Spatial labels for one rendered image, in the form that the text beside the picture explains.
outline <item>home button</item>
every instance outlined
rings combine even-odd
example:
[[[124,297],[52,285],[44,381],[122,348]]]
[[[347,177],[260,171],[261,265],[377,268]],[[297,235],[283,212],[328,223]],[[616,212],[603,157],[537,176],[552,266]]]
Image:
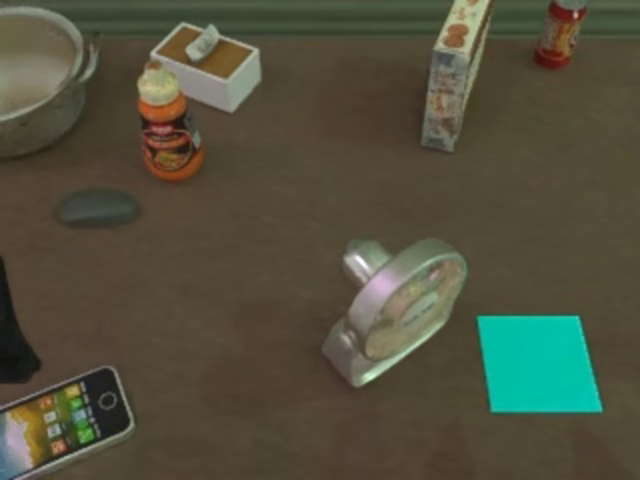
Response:
[[[118,397],[113,392],[107,392],[100,395],[98,405],[103,410],[111,410],[118,403]]]

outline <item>app icon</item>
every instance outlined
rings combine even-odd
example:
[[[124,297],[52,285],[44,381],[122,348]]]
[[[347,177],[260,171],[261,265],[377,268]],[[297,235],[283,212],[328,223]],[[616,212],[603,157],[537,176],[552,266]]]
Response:
[[[79,430],[84,430],[85,428],[89,427],[89,422],[85,419],[83,420],[77,420],[76,421],[76,428],[78,428]]]
[[[84,404],[82,403],[82,399],[80,397],[72,398],[69,400],[69,406],[71,410],[80,410]]]
[[[47,412],[44,414],[44,421],[45,423],[53,423],[58,419],[58,414],[56,413],[55,410],[52,410],[50,412]]]
[[[78,430],[78,441],[80,445],[85,445],[89,442],[93,442],[96,436],[93,433],[91,428],[83,428],[82,430]]]
[[[40,404],[40,409],[50,410],[55,402],[53,400],[53,395],[47,395],[46,397],[42,397],[38,403]]]
[[[49,438],[58,437],[62,434],[60,424],[56,423],[47,428],[47,435]]]
[[[76,410],[71,415],[73,416],[73,421],[75,423],[78,423],[80,420],[87,419],[87,412],[85,412],[84,410]]]
[[[80,387],[78,385],[71,385],[70,387],[65,388],[64,393],[67,398],[79,397],[80,395],[82,395],[82,392],[80,391]]]
[[[54,455],[62,455],[67,451],[67,444],[64,440],[56,440],[51,444],[51,453]]]

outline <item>gray mouse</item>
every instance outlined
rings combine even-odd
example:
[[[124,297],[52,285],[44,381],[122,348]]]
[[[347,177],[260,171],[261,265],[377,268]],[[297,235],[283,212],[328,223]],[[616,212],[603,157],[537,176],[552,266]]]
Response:
[[[65,198],[56,211],[56,218],[72,228],[107,228],[129,223],[139,214],[138,202],[128,193],[93,188]]]

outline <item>fan motor housing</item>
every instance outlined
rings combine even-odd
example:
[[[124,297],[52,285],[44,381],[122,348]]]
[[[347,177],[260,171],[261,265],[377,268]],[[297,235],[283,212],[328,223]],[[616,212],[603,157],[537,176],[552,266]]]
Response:
[[[322,353],[354,387],[374,380],[448,321],[467,276],[462,255],[438,239],[391,257],[375,241],[353,241],[347,276],[361,290],[327,336]]]

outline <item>pot handle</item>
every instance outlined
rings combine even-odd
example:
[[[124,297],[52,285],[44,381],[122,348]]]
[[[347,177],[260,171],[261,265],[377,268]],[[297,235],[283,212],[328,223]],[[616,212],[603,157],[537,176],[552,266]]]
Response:
[[[84,66],[84,71],[80,73],[80,76],[77,79],[78,83],[87,83],[91,77],[93,77],[93,74],[96,73],[98,61],[100,60],[100,45],[98,45],[99,38],[100,35],[94,33],[86,42],[85,58],[87,58],[87,60]]]

